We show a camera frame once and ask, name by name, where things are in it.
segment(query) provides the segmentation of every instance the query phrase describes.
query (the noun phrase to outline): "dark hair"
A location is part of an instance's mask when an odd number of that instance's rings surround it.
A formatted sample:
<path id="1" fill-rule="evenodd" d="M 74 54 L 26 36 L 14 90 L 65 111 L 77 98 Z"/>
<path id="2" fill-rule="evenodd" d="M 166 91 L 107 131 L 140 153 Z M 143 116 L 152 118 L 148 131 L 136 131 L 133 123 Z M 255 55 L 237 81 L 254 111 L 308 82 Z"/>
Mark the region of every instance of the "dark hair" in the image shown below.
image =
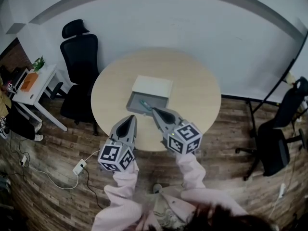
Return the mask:
<path id="1" fill-rule="evenodd" d="M 271 225 L 264 219 L 252 216 L 234 216 L 229 209 L 220 205 L 215 208 L 211 206 L 199 206 L 191 221 L 184 227 L 183 231 L 273 231 Z M 149 231 L 156 231 L 151 226 Z"/>

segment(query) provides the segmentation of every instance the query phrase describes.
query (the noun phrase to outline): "white sneaker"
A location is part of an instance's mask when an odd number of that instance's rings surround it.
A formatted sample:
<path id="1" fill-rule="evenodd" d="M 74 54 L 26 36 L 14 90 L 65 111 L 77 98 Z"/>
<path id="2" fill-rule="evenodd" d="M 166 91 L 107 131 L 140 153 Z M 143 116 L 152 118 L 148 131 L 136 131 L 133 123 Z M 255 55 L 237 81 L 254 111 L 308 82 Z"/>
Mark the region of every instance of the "white sneaker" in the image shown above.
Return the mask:
<path id="1" fill-rule="evenodd" d="M 160 190 L 162 190 L 163 186 L 161 184 L 158 184 L 156 183 L 154 186 L 153 186 L 153 193 L 156 194 L 156 193 L 159 193 Z"/>
<path id="2" fill-rule="evenodd" d="M 42 123 L 39 123 L 36 127 L 34 127 L 34 132 L 37 133 L 42 128 Z"/>
<path id="3" fill-rule="evenodd" d="M 44 138 L 44 136 L 43 136 L 43 135 L 36 134 L 36 135 L 35 135 L 35 138 L 34 138 L 34 141 L 42 141 L 42 140 L 43 140 L 43 138 Z"/>

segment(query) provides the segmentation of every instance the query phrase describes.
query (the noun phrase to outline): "chair headrest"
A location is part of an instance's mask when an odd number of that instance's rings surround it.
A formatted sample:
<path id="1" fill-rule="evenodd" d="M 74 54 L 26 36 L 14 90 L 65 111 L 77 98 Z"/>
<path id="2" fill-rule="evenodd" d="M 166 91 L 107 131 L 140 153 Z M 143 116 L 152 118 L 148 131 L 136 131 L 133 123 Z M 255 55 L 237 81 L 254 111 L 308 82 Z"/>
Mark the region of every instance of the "chair headrest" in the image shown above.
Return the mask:
<path id="1" fill-rule="evenodd" d="M 308 81 L 304 77 L 299 78 L 294 83 L 293 88 L 296 93 L 303 96 L 308 96 Z"/>
<path id="2" fill-rule="evenodd" d="M 78 19 L 67 23 L 62 29 L 62 37 L 64 39 L 70 38 L 75 35 L 82 35 L 83 33 L 89 33 L 84 25 L 83 20 Z"/>

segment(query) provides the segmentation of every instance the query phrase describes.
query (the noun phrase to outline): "yellow clothing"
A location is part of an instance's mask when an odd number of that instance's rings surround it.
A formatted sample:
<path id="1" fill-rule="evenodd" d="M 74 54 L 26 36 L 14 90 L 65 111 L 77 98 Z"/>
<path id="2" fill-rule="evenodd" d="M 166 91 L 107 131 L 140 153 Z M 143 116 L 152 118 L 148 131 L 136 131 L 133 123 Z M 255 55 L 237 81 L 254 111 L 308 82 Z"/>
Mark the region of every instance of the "yellow clothing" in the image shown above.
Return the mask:
<path id="1" fill-rule="evenodd" d="M 2 86 L 3 86 L 3 81 L 2 81 L 1 76 L 0 76 L 0 88 Z M 6 108 L 6 106 L 11 108 L 12 107 L 12 102 L 8 98 L 8 96 L 6 96 L 2 91 L 0 91 L 0 117 L 2 117 L 2 116 L 6 117 L 9 114 L 8 109 Z"/>

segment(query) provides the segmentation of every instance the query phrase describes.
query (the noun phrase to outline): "green plant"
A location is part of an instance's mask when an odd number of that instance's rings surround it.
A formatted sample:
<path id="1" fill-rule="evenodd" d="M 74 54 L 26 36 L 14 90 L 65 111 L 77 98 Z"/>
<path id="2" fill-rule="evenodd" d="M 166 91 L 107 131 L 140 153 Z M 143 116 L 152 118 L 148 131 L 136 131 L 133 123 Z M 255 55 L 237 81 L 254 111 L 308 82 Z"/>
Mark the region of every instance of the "green plant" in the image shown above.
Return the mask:
<path id="1" fill-rule="evenodd" d="M 43 56 L 39 57 L 34 61 L 32 66 L 34 67 L 34 72 L 39 71 L 45 64 L 45 60 L 43 59 Z"/>

